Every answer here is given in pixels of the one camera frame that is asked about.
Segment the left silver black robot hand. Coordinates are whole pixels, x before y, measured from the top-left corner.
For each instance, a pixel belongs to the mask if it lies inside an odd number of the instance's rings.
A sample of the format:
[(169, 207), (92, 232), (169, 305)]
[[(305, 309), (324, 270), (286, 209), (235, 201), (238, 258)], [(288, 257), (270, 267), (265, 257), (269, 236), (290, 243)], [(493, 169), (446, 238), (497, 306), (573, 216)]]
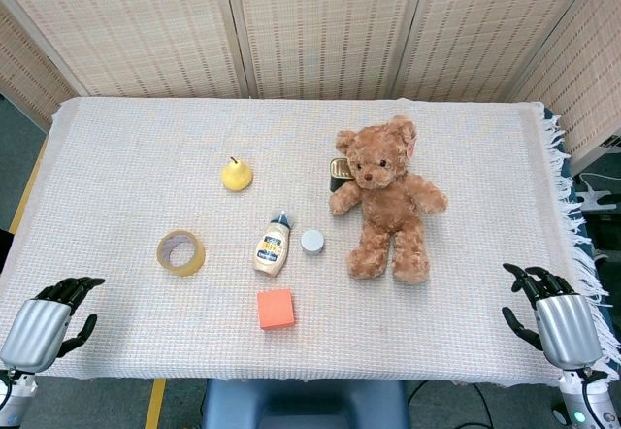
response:
[(10, 370), (38, 374), (56, 359), (82, 347), (94, 331), (98, 316), (90, 314), (73, 338), (66, 337), (67, 330), (89, 291), (104, 282), (101, 278), (67, 278), (26, 300), (0, 348), (0, 361)]

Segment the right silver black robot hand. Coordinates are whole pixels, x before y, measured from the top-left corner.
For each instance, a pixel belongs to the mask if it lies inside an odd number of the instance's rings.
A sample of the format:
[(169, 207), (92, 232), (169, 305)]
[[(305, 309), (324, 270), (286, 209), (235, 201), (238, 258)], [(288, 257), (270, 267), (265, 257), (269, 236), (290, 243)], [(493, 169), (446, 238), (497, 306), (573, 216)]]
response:
[(503, 307), (503, 317), (518, 338), (564, 371), (591, 367), (603, 357), (590, 307), (564, 278), (539, 266), (523, 269), (505, 263), (503, 268), (514, 276), (511, 290), (526, 295), (538, 327), (526, 328), (511, 308)]

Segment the brown teddy bear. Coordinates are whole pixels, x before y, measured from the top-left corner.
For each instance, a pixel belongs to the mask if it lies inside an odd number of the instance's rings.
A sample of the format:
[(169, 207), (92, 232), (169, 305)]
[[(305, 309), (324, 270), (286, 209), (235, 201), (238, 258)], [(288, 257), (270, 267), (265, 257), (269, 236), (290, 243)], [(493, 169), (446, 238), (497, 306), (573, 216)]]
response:
[(333, 192), (329, 208), (332, 215), (345, 215), (361, 207), (359, 244), (347, 256), (348, 273), (355, 279), (382, 275), (390, 246), (397, 281), (419, 284), (429, 278), (420, 216), (445, 212), (448, 200), (432, 182), (409, 171), (416, 139), (415, 125), (405, 115), (337, 135), (336, 150), (345, 156), (352, 179)]

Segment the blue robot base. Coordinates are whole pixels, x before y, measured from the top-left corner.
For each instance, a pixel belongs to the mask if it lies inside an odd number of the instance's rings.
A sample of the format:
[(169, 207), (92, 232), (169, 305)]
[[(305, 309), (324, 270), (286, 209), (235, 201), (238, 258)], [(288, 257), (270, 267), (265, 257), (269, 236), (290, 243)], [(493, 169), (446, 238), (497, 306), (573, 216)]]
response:
[(409, 429), (392, 379), (212, 379), (201, 429)]

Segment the white stand base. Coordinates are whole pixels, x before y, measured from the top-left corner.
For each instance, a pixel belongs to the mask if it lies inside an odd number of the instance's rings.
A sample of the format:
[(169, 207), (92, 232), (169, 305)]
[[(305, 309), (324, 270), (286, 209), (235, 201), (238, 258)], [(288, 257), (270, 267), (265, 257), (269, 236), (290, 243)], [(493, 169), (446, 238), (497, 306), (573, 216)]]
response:
[(584, 213), (592, 212), (605, 212), (605, 211), (617, 211), (621, 210), (621, 202), (603, 202), (600, 200), (605, 197), (617, 197), (621, 198), (621, 194), (617, 195), (610, 190), (596, 190), (586, 180), (587, 177), (595, 177), (613, 182), (621, 182), (621, 177), (612, 177), (592, 172), (582, 172), (577, 175), (577, 178), (586, 186), (585, 191), (576, 191), (575, 196), (580, 203), (580, 209)]

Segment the yellow tape roll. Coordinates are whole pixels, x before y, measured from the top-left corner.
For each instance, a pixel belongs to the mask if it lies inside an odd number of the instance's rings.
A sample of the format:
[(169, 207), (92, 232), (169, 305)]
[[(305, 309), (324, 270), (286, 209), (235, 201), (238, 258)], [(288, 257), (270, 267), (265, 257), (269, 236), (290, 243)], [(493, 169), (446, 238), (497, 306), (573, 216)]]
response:
[(159, 242), (156, 257), (162, 268), (179, 277), (197, 274), (202, 268), (206, 251), (191, 232), (175, 230)]

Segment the white fringed woven tablecloth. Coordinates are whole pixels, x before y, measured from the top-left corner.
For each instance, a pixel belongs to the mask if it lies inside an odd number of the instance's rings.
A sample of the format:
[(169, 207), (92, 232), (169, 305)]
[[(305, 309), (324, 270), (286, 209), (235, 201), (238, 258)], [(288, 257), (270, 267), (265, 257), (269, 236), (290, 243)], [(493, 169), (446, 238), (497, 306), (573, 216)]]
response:
[[(428, 281), (391, 274), (356, 280), (346, 258), (362, 216), (329, 211), (329, 165), (344, 129), (409, 116), (410, 168), (447, 196), (424, 220)], [(588, 298), (603, 345), (620, 357), (600, 303), (594, 262), (581, 248), (556, 122), (540, 103), (432, 103), (250, 99), (75, 98), (62, 104), (23, 218), (0, 274), (0, 346), (23, 302), (65, 278), (91, 290), (68, 332), (90, 314), (86, 344), (55, 361), (55, 377), (394, 379), (555, 384), (556, 368), (507, 327), (527, 327), (527, 298), (505, 263), (541, 266)], [(235, 157), (251, 184), (221, 181)], [(280, 211), (291, 220), (279, 275), (252, 257)], [(319, 230), (318, 255), (300, 239)], [(197, 274), (159, 264), (160, 240), (194, 234), (206, 251)], [(263, 330), (257, 293), (290, 289), (295, 324)]]

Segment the orange cube block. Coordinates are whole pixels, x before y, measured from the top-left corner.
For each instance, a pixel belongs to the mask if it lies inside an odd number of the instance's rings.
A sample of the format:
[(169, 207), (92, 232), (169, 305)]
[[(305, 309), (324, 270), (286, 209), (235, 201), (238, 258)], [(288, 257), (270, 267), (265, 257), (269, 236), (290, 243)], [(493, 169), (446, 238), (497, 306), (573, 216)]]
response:
[(290, 289), (275, 289), (257, 293), (259, 326), (263, 330), (291, 327), (295, 324), (293, 298)]

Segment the beige squeeze bottle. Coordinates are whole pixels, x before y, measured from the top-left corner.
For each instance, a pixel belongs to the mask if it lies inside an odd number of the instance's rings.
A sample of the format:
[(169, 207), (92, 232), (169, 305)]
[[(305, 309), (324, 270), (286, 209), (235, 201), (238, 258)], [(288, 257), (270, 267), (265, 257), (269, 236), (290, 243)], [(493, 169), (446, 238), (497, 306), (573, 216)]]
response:
[(286, 211), (280, 211), (270, 220), (254, 250), (254, 270), (270, 278), (279, 275), (289, 251), (291, 225)]

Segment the yellow pear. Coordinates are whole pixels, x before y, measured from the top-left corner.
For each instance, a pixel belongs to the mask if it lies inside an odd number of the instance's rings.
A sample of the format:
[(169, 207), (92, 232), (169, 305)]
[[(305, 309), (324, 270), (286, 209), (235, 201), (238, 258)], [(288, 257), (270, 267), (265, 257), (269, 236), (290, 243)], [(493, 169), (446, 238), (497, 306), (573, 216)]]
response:
[(221, 172), (221, 181), (230, 191), (242, 191), (247, 188), (253, 179), (251, 168), (244, 161), (231, 157)]

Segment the small grey cylinder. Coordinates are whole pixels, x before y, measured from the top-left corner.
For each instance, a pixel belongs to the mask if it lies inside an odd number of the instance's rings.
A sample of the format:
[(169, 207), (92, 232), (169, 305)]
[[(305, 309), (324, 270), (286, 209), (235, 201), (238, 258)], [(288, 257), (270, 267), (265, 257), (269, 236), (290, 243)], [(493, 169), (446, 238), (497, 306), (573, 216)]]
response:
[(325, 245), (324, 235), (316, 229), (306, 230), (300, 239), (302, 250), (307, 255), (318, 255)]

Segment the dark gold-lidded tin can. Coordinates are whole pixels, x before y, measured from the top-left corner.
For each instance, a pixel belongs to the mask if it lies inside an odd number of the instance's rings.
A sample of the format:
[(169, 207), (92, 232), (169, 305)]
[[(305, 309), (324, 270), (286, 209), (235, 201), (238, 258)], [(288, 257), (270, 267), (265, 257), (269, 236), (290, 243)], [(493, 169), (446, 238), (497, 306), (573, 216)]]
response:
[(346, 182), (354, 180), (351, 174), (347, 159), (344, 157), (334, 158), (329, 165), (330, 171), (330, 191), (336, 192)]

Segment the bamboo folding screen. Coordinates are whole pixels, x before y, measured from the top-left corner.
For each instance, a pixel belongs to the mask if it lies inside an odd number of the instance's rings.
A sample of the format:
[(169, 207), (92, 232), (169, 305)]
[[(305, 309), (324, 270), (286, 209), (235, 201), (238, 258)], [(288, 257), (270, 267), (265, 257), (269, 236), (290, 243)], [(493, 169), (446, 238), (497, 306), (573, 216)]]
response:
[(541, 101), (621, 132), (621, 0), (0, 0), (0, 72), (75, 96)]

